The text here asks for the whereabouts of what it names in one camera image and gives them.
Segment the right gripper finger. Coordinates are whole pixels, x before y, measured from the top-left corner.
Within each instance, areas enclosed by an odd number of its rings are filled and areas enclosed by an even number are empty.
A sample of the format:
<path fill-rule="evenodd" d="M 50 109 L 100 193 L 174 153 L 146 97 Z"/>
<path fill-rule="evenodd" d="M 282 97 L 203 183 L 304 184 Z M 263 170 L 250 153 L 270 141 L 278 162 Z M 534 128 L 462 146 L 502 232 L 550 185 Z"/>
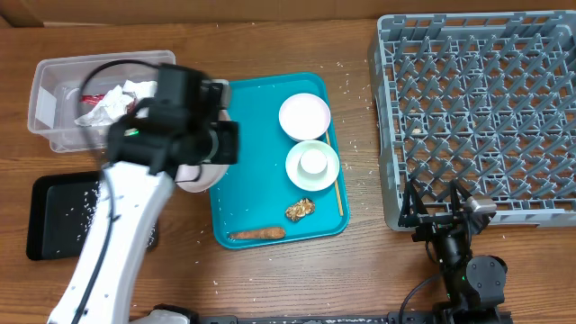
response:
<path fill-rule="evenodd" d="M 457 179 L 450 181 L 449 192 L 452 214 L 458 215 L 464 210 L 464 202 L 466 202 L 472 194 Z"/>
<path fill-rule="evenodd" d="M 398 225 L 403 228 L 415 228 L 421 223 L 421 218 L 427 216 L 428 210 L 422 202 L 414 182 L 406 183 Z"/>

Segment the red snack wrapper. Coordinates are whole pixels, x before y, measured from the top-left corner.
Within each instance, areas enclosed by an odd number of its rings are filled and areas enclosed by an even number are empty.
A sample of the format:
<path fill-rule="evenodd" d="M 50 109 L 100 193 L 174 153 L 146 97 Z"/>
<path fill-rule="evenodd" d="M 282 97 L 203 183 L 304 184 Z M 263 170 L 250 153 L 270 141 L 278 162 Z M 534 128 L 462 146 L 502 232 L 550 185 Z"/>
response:
<path fill-rule="evenodd" d="M 129 94 L 113 94 L 109 92 L 107 94 L 85 94 L 81 97 L 80 102 L 83 104 L 91 104 L 97 106 L 102 104 L 103 106 L 120 106 L 125 113 L 129 112 L 136 104 L 138 100 Z"/>

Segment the large white plate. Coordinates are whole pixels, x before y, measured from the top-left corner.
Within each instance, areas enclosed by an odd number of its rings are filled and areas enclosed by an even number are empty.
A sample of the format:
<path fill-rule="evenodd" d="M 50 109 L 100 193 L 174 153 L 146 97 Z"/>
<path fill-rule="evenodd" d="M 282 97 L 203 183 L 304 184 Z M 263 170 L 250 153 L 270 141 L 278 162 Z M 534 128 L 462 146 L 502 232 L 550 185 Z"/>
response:
<path fill-rule="evenodd" d="M 189 193 L 203 192 L 216 185 L 226 174 L 229 165 L 181 165 L 175 183 Z"/>

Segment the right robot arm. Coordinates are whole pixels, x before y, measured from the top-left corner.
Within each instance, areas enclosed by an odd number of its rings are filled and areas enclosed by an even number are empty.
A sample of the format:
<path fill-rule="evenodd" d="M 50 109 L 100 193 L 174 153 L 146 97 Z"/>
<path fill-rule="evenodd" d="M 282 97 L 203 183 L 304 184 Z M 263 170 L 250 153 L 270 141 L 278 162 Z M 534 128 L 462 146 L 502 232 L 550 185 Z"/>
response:
<path fill-rule="evenodd" d="M 413 182 L 406 184 L 398 224 L 413 228 L 415 242 L 423 242 L 439 272 L 413 288 L 395 315 L 397 323 L 510 323 L 511 314 L 499 311 L 505 301 L 508 266 L 497 256 L 474 256 L 472 238 L 490 224 L 496 203 L 474 195 L 458 181 L 449 183 L 451 211 L 428 211 Z M 423 287 L 441 279 L 447 300 L 428 312 L 407 312 L 410 299 Z"/>

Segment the white tissue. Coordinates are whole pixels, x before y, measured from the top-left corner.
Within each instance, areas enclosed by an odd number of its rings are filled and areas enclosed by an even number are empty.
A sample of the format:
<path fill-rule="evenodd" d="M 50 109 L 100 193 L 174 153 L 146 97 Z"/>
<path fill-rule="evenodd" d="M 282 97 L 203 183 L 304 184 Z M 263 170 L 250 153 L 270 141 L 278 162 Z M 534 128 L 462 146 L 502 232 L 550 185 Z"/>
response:
<path fill-rule="evenodd" d="M 127 105 L 127 110 L 132 110 L 140 100 L 153 97 L 156 90 L 156 81 L 132 82 L 127 80 L 122 86 L 122 93 L 132 99 L 132 101 Z"/>
<path fill-rule="evenodd" d="M 135 97 L 125 91 L 124 85 L 117 85 L 100 99 L 94 108 L 75 119 L 75 124 L 83 127 L 104 126 L 116 122 L 134 104 Z"/>

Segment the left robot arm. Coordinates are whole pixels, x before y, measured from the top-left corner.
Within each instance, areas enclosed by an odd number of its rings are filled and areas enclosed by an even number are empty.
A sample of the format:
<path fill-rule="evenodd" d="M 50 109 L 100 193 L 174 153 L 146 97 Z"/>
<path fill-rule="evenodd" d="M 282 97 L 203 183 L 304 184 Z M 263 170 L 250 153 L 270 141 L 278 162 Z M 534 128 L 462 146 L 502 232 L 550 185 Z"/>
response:
<path fill-rule="evenodd" d="M 157 88 L 107 131 L 102 190 L 75 272 L 51 323 L 126 323 L 150 232 L 179 167 L 234 165 L 239 124 L 220 115 L 230 84 L 200 70 L 159 64 Z"/>

